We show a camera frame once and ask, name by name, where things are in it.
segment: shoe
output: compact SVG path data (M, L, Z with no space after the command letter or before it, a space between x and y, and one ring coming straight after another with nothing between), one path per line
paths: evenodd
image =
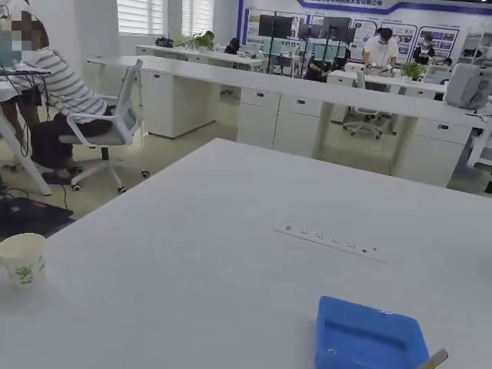
M41 174L43 179L46 181L48 185L62 185L62 186L69 186L71 185L71 176L67 178L62 178L58 176L56 171L46 171L45 173Z

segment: striped shirt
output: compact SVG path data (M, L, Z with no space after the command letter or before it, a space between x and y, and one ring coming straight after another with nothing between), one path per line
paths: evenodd
M36 52L23 52L29 55L23 62L33 68L50 71L45 75L46 92L51 105L54 105L63 115L90 114L103 115L107 105L94 93L72 70L67 62L54 50L43 48ZM43 92L45 83L40 76L12 76L10 81L20 90L32 88L33 82ZM79 119L77 123L87 123L93 119Z

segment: person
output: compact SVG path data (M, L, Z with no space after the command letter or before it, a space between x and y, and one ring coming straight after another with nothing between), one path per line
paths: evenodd
M303 79L326 83L330 70L331 63L314 60L314 55L312 55L307 63L307 71Z
M205 36L208 36L212 40L212 42L215 40L215 35L212 31L206 31Z
M23 16L20 22L12 21L12 31L19 32L22 41L31 46L32 51L27 58L23 58L23 62L33 68L45 69L50 74L44 78L32 76L32 81L28 81L25 76L11 76L10 82L19 90L29 89L34 82L44 89L49 104L60 111L52 121L32 126L32 160L46 168L55 169L42 174L48 184L69 185L77 166L72 158L71 145L59 141L61 135L75 135L67 123L67 116L111 115L111 111L63 57L49 47L48 35L40 21L32 18L27 20ZM77 126L84 136L93 137L109 132L112 123L85 118L79 119Z
M398 43L390 28L381 29L381 33L369 38L362 51L364 65L368 68L394 67L397 63Z
M414 60L418 64L429 65L432 64L436 52L432 47L432 36L425 35L424 42L422 45L418 46L414 51Z
M24 16L25 21L28 21L33 15L28 0L0 0L0 19L21 21L21 17ZM24 90L19 96L0 103L3 115L11 122L15 129L15 137L21 145L25 144L24 133L18 121L17 107L28 127L32 127L39 123L38 106L41 104L41 93L38 88Z
M239 51L240 43L238 38L233 38L231 42L229 42L229 45L225 48L224 52L226 54L233 54L237 55Z

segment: dark pants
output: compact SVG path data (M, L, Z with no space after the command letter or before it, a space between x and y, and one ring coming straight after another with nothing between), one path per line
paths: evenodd
M105 115L112 115L109 108ZM77 126L85 137L94 137L108 133L112 123L96 119ZM58 113L53 121L32 127L31 134L32 160L46 168L65 169L67 159L73 156L72 146L62 144L59 138L66 135L75 136L67 123L67 117Z

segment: white shirt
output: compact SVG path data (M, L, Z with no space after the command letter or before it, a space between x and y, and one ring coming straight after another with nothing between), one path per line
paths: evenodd
M29 4L24 0L0 0L0 18L20 21L21 12L34 14Z
M382 67L388 65L391 58L398 56L398 43L394 38L390 38L386 45L382 45L379 40L380 36L369 38L364 45L364 51L369 53L370 63Z

